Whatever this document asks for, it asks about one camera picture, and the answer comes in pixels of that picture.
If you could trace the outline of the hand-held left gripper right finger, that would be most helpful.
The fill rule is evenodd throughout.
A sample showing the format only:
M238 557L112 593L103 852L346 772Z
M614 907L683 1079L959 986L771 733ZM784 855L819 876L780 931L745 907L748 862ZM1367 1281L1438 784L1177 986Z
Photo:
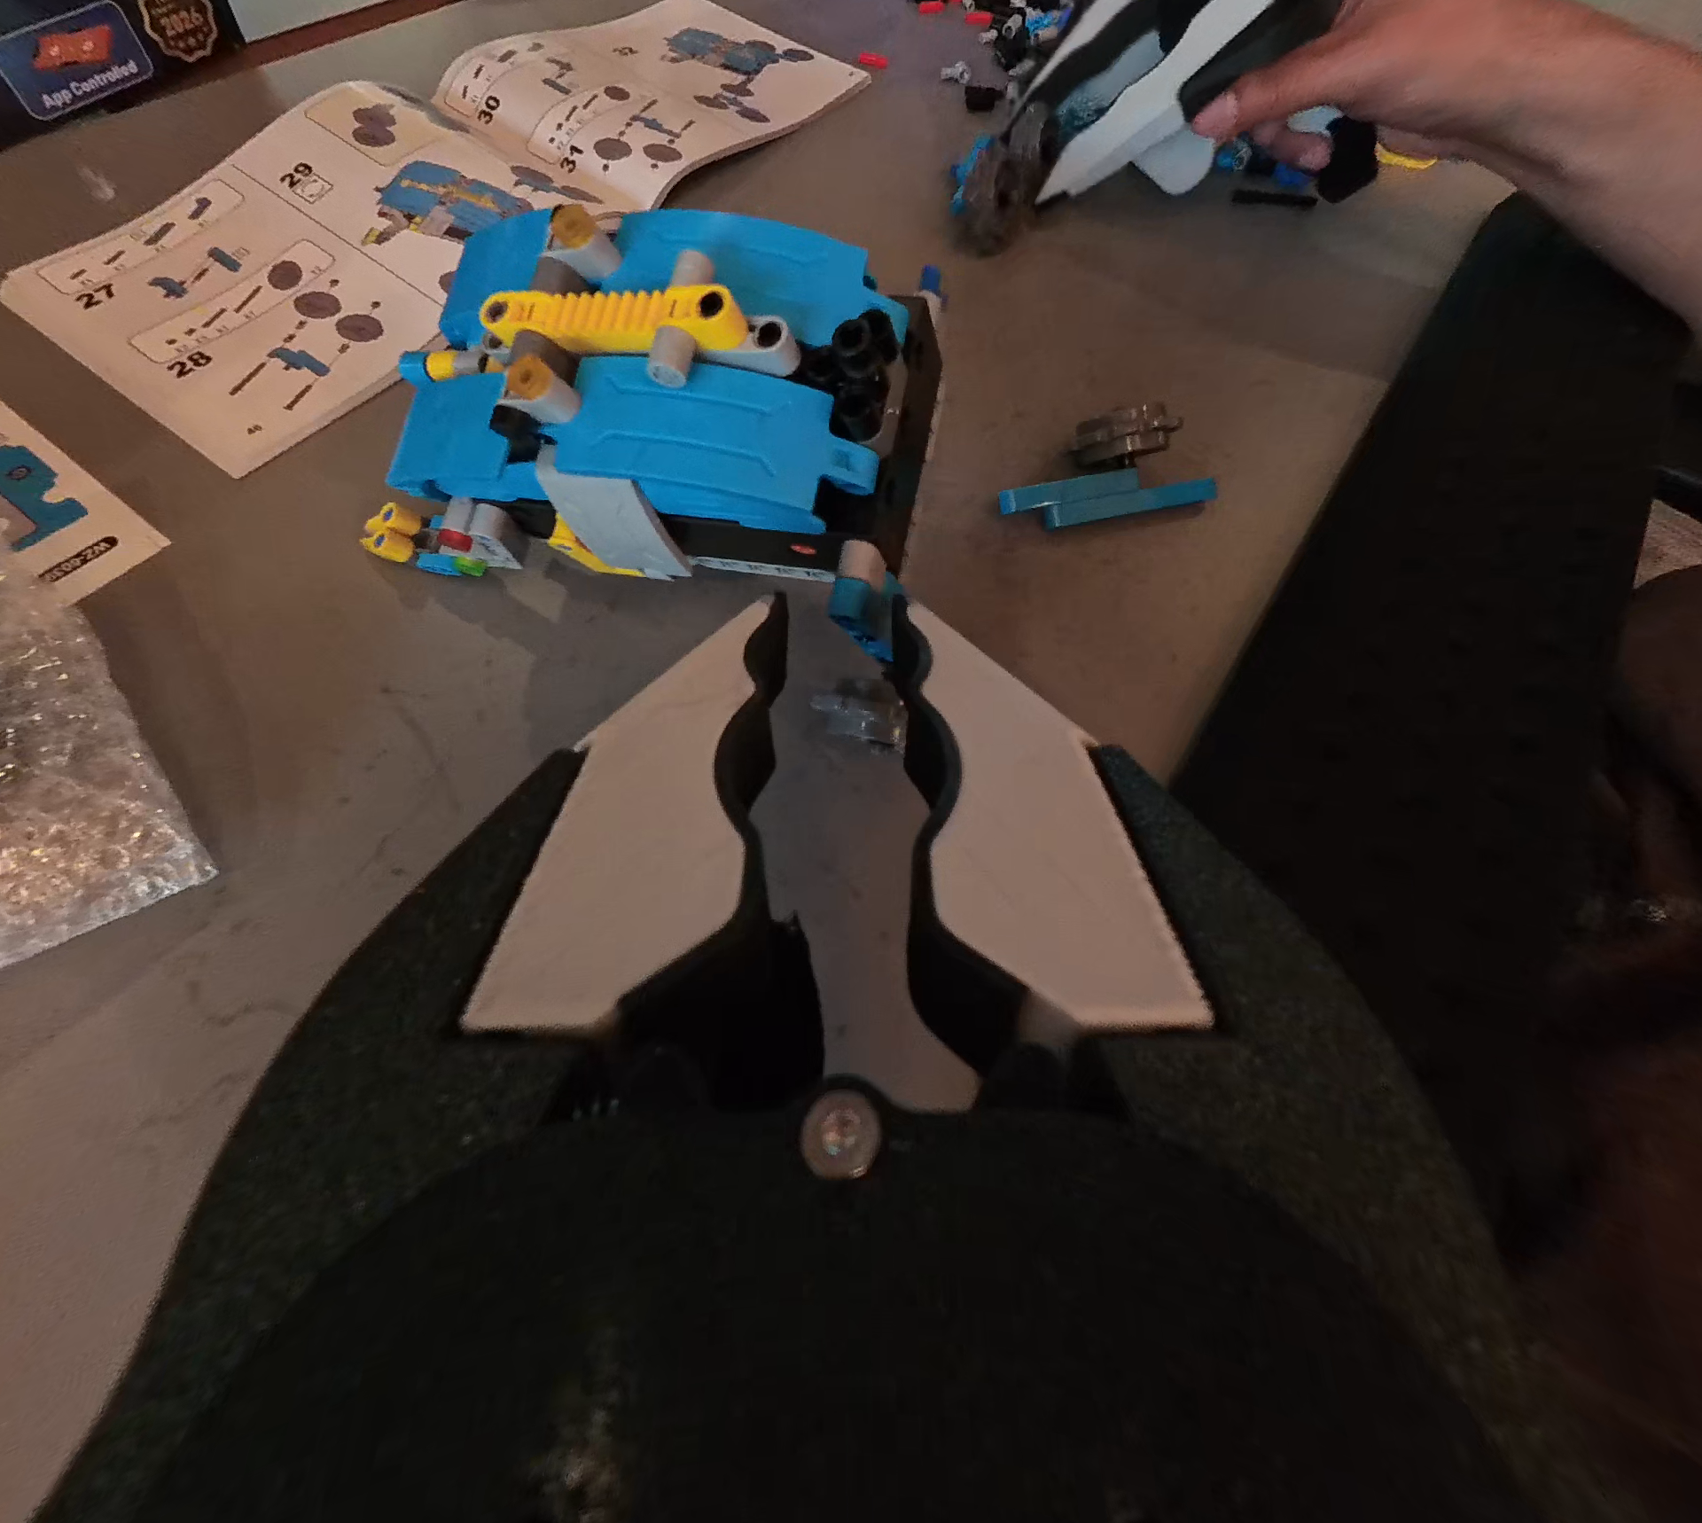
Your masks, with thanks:
M931 609L901 602L892 683L911 852L910 1001L936 1040L1207 1032L1215 1011L1096 742Z

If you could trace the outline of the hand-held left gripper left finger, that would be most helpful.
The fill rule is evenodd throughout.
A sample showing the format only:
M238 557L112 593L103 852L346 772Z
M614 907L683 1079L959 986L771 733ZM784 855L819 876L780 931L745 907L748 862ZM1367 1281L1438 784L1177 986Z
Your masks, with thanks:
M755 600L573 749L466 1032L598 1036L716 937L766 923L754 809L777 766L789 625L784 596Z

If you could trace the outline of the blue brick-built toy model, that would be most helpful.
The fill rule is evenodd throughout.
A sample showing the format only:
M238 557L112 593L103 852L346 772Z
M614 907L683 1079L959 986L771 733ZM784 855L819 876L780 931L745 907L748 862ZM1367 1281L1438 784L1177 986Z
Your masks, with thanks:
M475 235L360 547L420 573L833 586L840 547L904 575L942 403L942 270L885 293L858 245L732 213L614 233L562 204Z

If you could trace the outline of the person's right hand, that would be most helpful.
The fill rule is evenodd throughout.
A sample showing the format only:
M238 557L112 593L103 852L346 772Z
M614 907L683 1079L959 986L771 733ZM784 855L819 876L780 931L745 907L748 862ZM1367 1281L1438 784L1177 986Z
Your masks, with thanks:
M1218 146L1252 141L1310 174L1339 151L1330 130L1293 125L1316 109L1418 157L1553 165L1608 123L1589 68L1594 31L1567 0L1346 0L1323 36L1245 73L1191 128Z

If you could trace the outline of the pile of small building pieces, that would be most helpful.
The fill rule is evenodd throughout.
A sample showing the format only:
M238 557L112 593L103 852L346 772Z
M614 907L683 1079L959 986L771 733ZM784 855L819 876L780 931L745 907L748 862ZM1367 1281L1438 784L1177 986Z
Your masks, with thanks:
M943 15L947 8L963 11L965 27L977 31L977 40L989 48L989 57L1005 73L1007 80L1000 84L977 84L959 87L965 109L970 114L991 114L1002 105L1012 103L1018 95L1018 84L1027 80L1039 66L1039 59L1051 52L1062 25L1074 9L1076 0L910 0L915 2L920 15ZM1339 141L1348 139L1344 130L1335 135L1342 114L1332 107L1298 112L1291 118L1291 128L1296 134L1326 134ZM1195 158L1195 153L1206 157L1209 164L1199 165L1195 160L1195 185L1206 173L1223 173L1245 181L1264 183L1264 199L1271 203L1293 203L1305 210L1321 192L1312 192L1314 176L1298 167L1285 165L1261 149L1245 135L1225 142L1223 146L1200 148L1191 151L1183 148L1181 157ZM1385 139L1372 141L1372 178L1383 167L1404 171L1429 171L1440 164L1434 155L1417 157L1401 153Z

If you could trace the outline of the large bubble wrap bag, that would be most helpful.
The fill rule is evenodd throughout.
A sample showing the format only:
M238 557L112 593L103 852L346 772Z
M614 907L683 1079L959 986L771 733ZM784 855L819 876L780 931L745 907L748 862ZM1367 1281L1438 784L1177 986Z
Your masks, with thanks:
M215 876L96 634L4 552L2 965Z

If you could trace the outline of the blue sticker sheet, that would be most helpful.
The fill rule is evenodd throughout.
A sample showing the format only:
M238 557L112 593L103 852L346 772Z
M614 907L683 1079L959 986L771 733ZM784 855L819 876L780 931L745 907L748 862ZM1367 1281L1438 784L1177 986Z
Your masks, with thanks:
M21 566L82 603L170 547L11 407L2 407L2 541Z

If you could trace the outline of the open instruction booklet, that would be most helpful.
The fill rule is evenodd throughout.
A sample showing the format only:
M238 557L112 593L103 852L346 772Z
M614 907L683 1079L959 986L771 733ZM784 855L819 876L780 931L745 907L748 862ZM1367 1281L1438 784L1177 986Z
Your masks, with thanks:
M463 249L564 203L612 235L871 82L709 0L477 45L429 103L344 82L151 213L4 281L4 307L232 477L436 332Z

